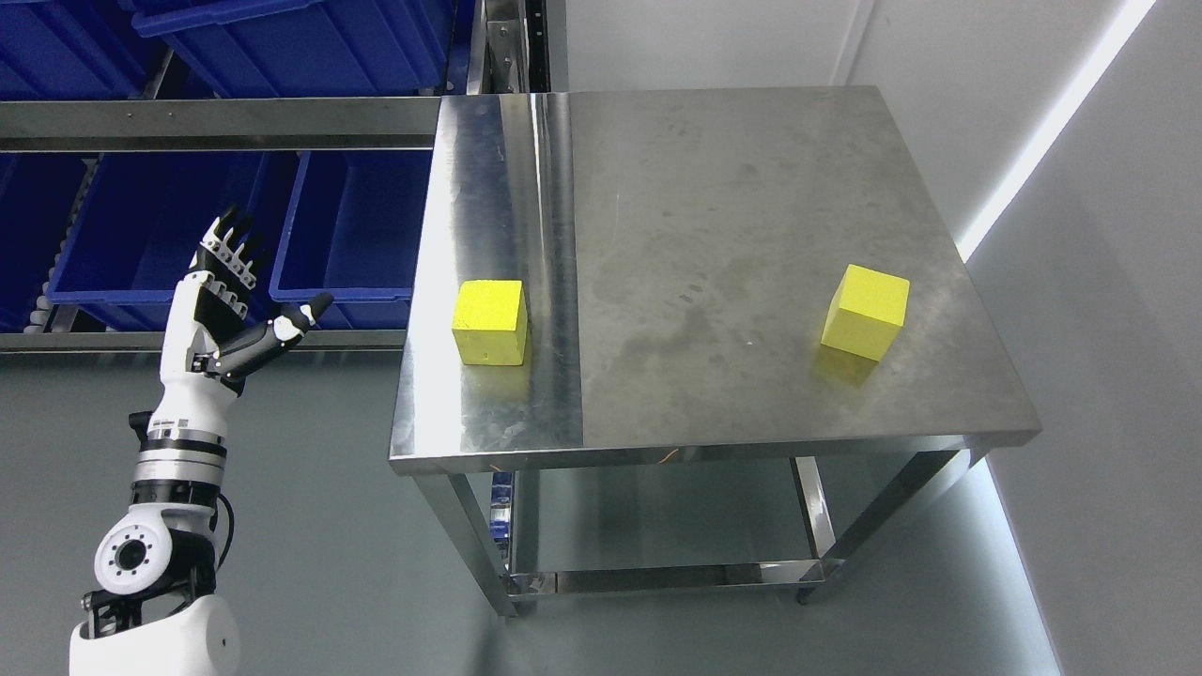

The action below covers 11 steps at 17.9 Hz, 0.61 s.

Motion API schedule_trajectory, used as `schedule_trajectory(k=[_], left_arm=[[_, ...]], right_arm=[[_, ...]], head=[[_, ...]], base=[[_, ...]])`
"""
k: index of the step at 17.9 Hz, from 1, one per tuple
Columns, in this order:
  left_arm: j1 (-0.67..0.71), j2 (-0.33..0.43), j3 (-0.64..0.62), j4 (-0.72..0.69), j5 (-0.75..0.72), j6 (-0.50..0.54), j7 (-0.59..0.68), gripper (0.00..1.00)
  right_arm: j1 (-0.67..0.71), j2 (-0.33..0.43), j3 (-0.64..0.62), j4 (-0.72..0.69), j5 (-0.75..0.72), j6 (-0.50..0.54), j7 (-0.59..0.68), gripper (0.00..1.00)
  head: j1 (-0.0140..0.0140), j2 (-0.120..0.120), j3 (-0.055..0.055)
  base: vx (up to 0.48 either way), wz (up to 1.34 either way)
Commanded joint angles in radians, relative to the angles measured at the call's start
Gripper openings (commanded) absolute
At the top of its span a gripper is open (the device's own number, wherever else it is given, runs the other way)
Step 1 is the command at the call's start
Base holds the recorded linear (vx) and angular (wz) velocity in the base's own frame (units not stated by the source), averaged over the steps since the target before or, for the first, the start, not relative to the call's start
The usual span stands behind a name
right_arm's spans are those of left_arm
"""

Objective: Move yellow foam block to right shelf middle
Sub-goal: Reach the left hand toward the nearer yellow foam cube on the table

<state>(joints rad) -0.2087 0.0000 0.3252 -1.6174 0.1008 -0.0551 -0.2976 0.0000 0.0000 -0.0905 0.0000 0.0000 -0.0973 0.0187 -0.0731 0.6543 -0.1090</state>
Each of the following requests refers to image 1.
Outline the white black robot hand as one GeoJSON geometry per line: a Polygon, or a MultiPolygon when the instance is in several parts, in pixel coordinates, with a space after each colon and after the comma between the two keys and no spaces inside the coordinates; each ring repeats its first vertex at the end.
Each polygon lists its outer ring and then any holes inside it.
{"type": "Polygon", "coordinates": [[[249,376],[299,344],[333,304],[334,295],[319,292],[249,325],[263,267],[258,253],[252,218],[236,206],[214,218],[194,249],[163,330],[163,393],[145,425],[149,439],[226,435],[228,411],[249,376]]]}

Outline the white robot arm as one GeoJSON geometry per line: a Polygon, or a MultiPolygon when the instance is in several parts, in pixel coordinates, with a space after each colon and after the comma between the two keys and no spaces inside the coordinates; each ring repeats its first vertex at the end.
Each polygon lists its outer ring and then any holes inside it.
{"type": "Polygon", "coordinates": [[[95,548],[97,591],[69,638],[72,675],[233,675],[240,638],[216,594],[222,414],[139,413],[127,510],[95,548]]]}

